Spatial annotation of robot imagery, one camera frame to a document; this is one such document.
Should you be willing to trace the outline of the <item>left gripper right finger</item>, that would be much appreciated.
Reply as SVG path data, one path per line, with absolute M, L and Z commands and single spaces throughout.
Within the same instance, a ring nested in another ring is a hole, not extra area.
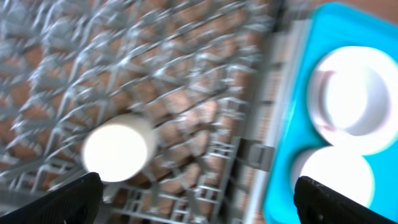
M 397 224 L 307 176 L 296 181 L 294 205 L 301 224 Z

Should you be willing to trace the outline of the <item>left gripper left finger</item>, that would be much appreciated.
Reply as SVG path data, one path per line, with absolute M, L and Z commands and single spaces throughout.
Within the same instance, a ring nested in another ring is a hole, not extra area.
M 93 224 L 103 201 L 99 174 L 79 179 L 1 217 L 1 224 Z

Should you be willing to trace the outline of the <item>small pink-white bowl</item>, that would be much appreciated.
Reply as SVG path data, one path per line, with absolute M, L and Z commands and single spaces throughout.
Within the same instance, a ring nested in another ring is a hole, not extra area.
M 327 146 L 308 149 L 292 163 L 290 184 L 307 176 L 369 208 L 375 194 L 375 179 L 367 160 L 348 148 Z

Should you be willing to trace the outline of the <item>white paper cup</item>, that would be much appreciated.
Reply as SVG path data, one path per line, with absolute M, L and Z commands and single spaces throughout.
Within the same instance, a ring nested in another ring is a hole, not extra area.
M 122 114 L 92 130 L 81 146 L 83 167 L 103 182 L 134 177 L 153 158 L 157 134 L 149 119 Z

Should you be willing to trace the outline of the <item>grey bowl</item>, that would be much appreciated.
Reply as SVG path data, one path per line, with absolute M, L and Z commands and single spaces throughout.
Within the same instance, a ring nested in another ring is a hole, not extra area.
M 371 47 L 342 47 L 321 66 L 331 75 L 324 107 L 332 125 L 352 136 L 397 131 L 397 63 Z

